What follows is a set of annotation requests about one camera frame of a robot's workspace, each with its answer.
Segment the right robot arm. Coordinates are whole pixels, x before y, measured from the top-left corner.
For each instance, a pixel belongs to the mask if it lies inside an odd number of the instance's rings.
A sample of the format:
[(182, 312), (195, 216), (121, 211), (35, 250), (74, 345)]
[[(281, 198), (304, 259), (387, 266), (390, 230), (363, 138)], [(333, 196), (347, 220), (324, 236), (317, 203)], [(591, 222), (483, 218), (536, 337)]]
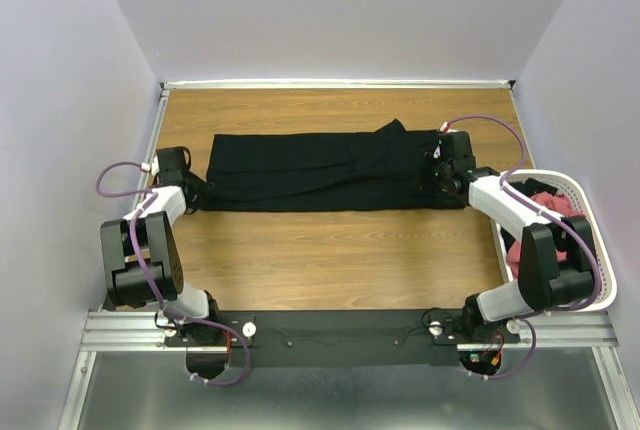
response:
[(426, 183), (506, 230), (520, 244), (518, 276), (466, 298), (455, 329), (470, 342), (489, 339), (514, 317), (590, 305), (602, 279), (590, 222), (566, 217), (515, 190), (505, 174), (476, 165), (465, 132), (441, 132), (424, 156)]

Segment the black t shirt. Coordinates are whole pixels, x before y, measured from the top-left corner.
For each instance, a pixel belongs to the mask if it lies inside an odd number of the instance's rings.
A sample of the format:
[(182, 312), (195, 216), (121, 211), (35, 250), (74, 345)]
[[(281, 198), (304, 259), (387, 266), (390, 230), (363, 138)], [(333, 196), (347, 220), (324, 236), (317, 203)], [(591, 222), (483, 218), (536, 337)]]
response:
[(337, 212), (458, 210), (424, 178), (434, 130), (393, 120), (373, 132), (215, 136), (206, 210)]

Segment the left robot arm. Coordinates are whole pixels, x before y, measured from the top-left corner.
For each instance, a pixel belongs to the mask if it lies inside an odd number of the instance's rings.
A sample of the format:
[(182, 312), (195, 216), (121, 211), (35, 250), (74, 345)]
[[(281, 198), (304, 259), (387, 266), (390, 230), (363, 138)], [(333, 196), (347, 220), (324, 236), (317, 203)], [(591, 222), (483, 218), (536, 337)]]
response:
[[(119, 167), (133, 167), (151, 177), (151, 185), (137, 190), (107, 191), (103, 180)], [(201, 345), (214, 343), (222, 332), (215, 299), (186, 281), (173, 225), (199, 209), (199, 192), (206, 182), (191, 172), (191, 152), (170, 147), (146, 162), (122, 161), (103, 169), (96, 193), (105, 198), (137, 196), (137, 205), (119, 219), (100, 227), (100, 243), (107, 298), (118, 307), (153, 307), (166, 323), (160, 328)]]

